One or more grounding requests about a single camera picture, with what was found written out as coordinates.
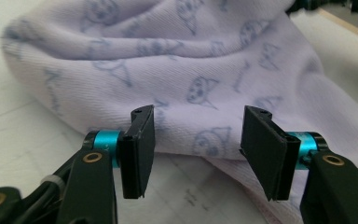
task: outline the white fabric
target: white fabric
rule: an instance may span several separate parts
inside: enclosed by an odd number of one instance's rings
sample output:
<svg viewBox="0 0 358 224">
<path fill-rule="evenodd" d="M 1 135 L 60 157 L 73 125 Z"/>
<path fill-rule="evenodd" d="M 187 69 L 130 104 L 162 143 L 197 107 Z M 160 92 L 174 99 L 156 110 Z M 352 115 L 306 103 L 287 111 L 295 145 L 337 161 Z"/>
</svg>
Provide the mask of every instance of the white fabric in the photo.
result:
<svg viewBox="0 0 358 224">
<path fill-rule="evenodd" d="M 284 11 L 291 1 L 50 0 L 13 21 L 13 75 L 76 130 L 130 126 L 155 105 L 156 151 L 202 156 L 239 180 L 270 223 L 301 223 L 307 172 L 269 203 L 239 153 L 243 107 L 323 135 L 358 166 L 358 105 L 323 74 Z"/>
</svg>

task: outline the patterned fabric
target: patterned fabric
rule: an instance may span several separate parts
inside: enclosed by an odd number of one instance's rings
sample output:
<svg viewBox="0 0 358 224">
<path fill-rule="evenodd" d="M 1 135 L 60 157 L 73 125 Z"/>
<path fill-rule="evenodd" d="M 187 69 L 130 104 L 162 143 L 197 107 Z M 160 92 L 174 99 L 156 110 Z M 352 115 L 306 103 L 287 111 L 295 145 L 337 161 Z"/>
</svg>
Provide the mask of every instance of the patterned fabric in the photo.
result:
<svg viewBox="0 0 358 224">
<path fill-rule="evenodd" d="M 268 203 L 240 154 L 243 107 L 313 131 L 358 164 L 358 105 L 324 76 L 284 13 L 290 0 L 50 0 L 9 24 L 13 75 L 82 133 L 127 130 L 155 105 L 156 151 L 201 156 L 239 180 L 271 222 L 301 223 L 307 173 Z"/>
</svg>

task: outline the folded cloth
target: folded cloth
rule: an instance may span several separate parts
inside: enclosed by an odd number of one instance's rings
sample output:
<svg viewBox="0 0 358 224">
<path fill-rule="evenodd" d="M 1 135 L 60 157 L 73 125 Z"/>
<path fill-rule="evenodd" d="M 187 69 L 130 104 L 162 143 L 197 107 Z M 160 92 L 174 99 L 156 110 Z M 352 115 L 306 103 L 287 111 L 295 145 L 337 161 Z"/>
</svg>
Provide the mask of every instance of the folded cloth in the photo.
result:
<svg viewBox="0 0 358 224">
<path fill-rule="evenodd" d="M 82 133 L 126 130 L 155 105 L 156 151 L 201 156 L 240 181 L 271 223 L 301 223 L 307 172 L 290 200 L 267 202 L 240 154 L 243 107 L 285 131 L 323 135 L 358 166 L 358 104 L 273 0 L 50 0 L 13 21 L 2 45 L 13 75 Z"/>
</svg>

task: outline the blue band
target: blue band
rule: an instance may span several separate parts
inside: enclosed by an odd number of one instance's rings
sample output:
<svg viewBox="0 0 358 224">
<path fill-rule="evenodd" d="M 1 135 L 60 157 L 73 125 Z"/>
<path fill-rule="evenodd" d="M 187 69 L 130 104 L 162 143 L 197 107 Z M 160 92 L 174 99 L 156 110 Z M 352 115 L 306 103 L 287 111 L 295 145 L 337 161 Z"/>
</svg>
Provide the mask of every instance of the blue band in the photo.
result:
<svg viewBox="0 0 358 224">
<path fill-rule="evenodd" d="M 309 133 L 288 133 L 301 141 L 300 150 L 298 152 L 298 160 L 296 164 L 296 170 L 308 170 L 308 168 L 300 163 L 302 157 L 308 155 L 310 150 L 318 150 L 315 139 Z"/>
<path fill-rule="evenodd" d="M 117 140 L 119 135 L 120 131 L 117 130 L 101 130 L 97 133 L 94 140 L 94 149 L 109 151 L 114 168 L 118 168 Z"/>
</svg>

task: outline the table surface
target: table surface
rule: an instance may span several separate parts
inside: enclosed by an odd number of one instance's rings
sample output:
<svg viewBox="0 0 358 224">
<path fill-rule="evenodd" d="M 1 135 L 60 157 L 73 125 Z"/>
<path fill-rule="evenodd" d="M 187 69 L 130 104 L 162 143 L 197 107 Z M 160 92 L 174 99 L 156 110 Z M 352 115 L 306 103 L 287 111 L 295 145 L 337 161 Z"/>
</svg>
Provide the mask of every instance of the table surface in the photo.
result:
<svg viewBox="0 0 358 224">
<path fill-rule="evenodd" d="M 0 34 L 40 2 L 1 0 Z M 358 34 L 321 13 L 298 13 L 293 21 L 320 55 L 326 75 L 358 102 Z M 24 90 L 0 50 L 0 187 L 28 195 L 80 149 L 83 138 Z M 140 200 L 124 200 L 119 170 L 114 175 L 119 223 L 267 223 L 239 183 L 201 158 L 156 155 Z"/>
</svg>

